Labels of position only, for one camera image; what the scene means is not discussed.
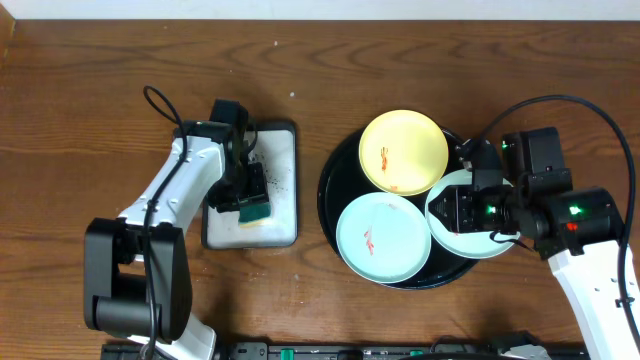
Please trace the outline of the green yellow sponge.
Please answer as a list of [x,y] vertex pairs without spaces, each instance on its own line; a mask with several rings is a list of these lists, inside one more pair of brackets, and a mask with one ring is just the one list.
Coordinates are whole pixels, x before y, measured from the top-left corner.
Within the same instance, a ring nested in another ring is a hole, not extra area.
[[271,216],[271,204],[269,202],[245,204],[239,210],[238,224],[248,226]]

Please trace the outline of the pale green plate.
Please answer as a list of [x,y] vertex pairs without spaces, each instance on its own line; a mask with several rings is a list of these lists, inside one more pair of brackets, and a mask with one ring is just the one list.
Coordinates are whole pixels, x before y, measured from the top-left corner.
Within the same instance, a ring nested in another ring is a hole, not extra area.
[[429,206],[447,186],[470,185],[472,175],[466,170],[456,170],[443,176],[430,190],[425,203],[425,218],[430,227],[432,237],[445,250],[464,258],[487,259],[498,256],[514,245],[520,238],[520,233],[496,234],[490,238],[490,231],[454,233],[448,231],[444,224],[430,212]]

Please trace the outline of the light blue plate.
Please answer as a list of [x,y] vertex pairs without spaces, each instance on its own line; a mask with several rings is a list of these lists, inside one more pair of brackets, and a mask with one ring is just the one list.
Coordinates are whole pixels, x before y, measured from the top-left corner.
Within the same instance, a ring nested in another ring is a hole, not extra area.
[[416,275],[431,253],[431,231],[424,214],[391,193],[362,195],[346,206],[336,227],[344,262],[359,276],[379,284]]

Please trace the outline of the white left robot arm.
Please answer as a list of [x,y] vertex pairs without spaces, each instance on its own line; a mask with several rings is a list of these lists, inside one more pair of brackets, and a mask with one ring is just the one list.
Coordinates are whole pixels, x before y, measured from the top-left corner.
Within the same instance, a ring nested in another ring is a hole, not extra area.
[[215,122],[181,124],[166,162],[115,219],[96,218],[84,238],[88,328],[141,344],[141,359],[211,359],[216,333],[192,312],[185,233],[217,190],[240,197],[256,141]]

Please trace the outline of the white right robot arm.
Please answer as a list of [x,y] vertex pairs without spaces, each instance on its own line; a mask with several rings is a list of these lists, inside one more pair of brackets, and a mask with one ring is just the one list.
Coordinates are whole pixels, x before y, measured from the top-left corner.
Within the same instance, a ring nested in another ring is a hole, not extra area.
[[489,259],[533,240],[579,324],[593,359],[639,356],[639,285],[624,226],[602,188],[518,204],[508,180],[476,191],[470,173],[443,177],[429,192],[425,216],[435,240],[463,258]]

